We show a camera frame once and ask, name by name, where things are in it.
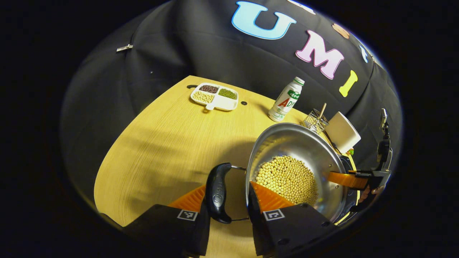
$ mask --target yellow letter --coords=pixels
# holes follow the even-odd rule
[[[358,80],[357,75],[355,74],[353,70],[351,70],[351,75],[347,79],[347,82],[343,86],[340,87],[340,92],[341,92],[341,95],[343,95],[343,97],[347,97],[347,93],[349,92],[352,85],[354,85],[354,83],[357,80]]]

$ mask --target wooden table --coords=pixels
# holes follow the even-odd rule
[[[191,100],[194,88],[186,87],[203,82],[235,89],[239,102],[247,105],[239,103],[233,111],[205,110]],[[95,180],[97,209],[126,226],[154,204],[168,205],[204,185],[217,164],[246,167],[258,136],[276,123],[267,115],[273,103],[232,85],[186,77],[145,108],[110,148]],[[299,124],[305,117],[292,109],[283,122]],[[240,170],[226,176],[226,211],[233,219],[248,216],[244,178]],[[256,257],[250,221],[222,224],[211,219],[206,257]]]

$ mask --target black fabric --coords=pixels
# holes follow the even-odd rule
[[[64,160],[75,185],[93,200],[99,166],[122,130],[148,104],[188,75],[232,84],[271,99],[295,76],[305,86],[295,108],[309,113],[327,103],[325,116],[345,114],[362,136],[355,146],[358,168],[376,165],[380,110],[386,108],[396,161],[402,133],[402,112],[387,72],[362,59],[358,40],[345,39],[332,21],[316,12],[278,0],[254,0],[268,8],[256,20],[272,28],[275,11],[294,18],[285,36],[259,39],[237,30],[231,18],[236,1],[177,0],[137,17],[104,40],[83,62],[72,79],[63,104],[61,141]],[[333,80],[319,67],[296,57],[311,29],[325,40],[326,50],[339,49],[345,59]],[[116,53],[118,47],[133,49]],[[358,81],[347,97],[338,89],[353,70]]]

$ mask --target stainless steel pot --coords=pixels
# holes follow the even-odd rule
[[[338,155],[328,143],[311,130],[294,123],[270,126],[258,137],[246,168],[246,204],[249,207],[249,185],[262,163],[275,156],[290,155],[311,169],[318,185],[318,200],[314,208],[330,221],[334,221],[344,208],[347,187],[327,180],[330,171],[344,173]],[[207,178],[205,202],[211,217],[222,223],[231,223],[224,210],[226,199],[225,175],[231,168],[245,169],[223,163],[212,169]]]

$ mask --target metal clip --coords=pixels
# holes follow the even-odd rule
[[[128,44],[127,46],[124,46],[124,47],[119,47],[116,49],[116,52],[120,52],[120,51],[124,51],[124,50],[127,50],[127,49],[131,49],[134,45],[131,45],[131,44]]]

